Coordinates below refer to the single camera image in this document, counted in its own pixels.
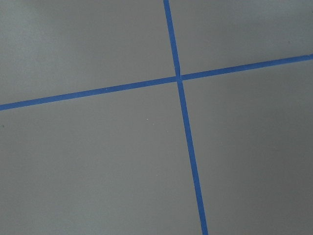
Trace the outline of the long blue tape strip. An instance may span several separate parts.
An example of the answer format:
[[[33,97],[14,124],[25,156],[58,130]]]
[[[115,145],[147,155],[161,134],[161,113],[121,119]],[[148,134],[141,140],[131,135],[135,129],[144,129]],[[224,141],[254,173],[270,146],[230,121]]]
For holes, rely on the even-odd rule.
[[[192,131],[190,127],[189,114],[187,110],[183,79],[182,79],[181,72],[180,72],[179,53],[178,53],[178,48],[177,48],[177,43],[176,43],[175,29],[174,29],[172,14],[171,14],[170,2],[168,0],[164,0],[163,5],[164,5],[164,10],[165,10],[173,64],[174,64],[174,69],[175,69],[175,79],[176,79],[177,88],[178,88],[180,108],[181,108],[181,113],[182,113],[190,167],[191,167],[192,178],[193,178],[193,185],[194,185],[198,214],[199,214],[200,225],[201,225],[201,233],[203,235],[209,235],[205,209],[204,209],[204,204],[203,204],[203,198],[202,198],[201,182],[199,178],[197,160],[196,160],[193,138],[192,138]]]

